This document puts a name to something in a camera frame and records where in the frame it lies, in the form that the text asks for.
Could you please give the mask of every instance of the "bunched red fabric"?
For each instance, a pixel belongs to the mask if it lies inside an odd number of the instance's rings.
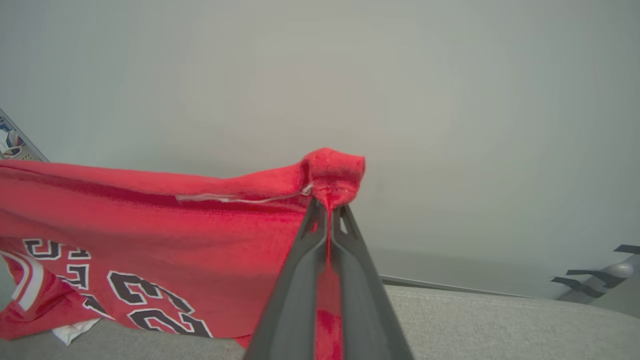
[[[0,254],[12,339],[102,316],[250,341],[305,210],[352,201],[364,158],[331,149],[233,178],[0,162]],[[318,359],[342,357],[337,278],[319,285]]]

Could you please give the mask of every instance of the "gray couch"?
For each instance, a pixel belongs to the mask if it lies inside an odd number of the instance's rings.
[[[598,307],[387,286],[416,359],[640,359],[640,320]],[[69,346],[51,332],[0,342],[1,359],[241,359],[233,340],[101,320]]]

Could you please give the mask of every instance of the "black stripe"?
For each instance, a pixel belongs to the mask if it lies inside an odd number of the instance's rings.
[[[604,287],[607,289],[613,289],[616,286],[620,285],[621,282],[627,280],[624,277],[617,277],[611,274],[607,274],[605,272],[597,271],[597,270],[567,270],[567,275],[593,275],[598,279],[604,281]]]
[[[596,291],[592,288],[590,288],[589,286],[583,285],[580,281],[578,280],[573,280],[573,279],[567,279],[565,277],[554,277],[551,282],[558,282],[560,284],[564,284],[567,285],[571,288],[571,290],[573,291],[577,291],[577,292],[582,292],[587,296],[593,297],[593,298],[598,298],[601,297],[602,295],[604,295],[605,293],[601,293],[599,291]]]
[[[615,252],[628,252],[629,254],[640,255],[640,246],[620,245]]]

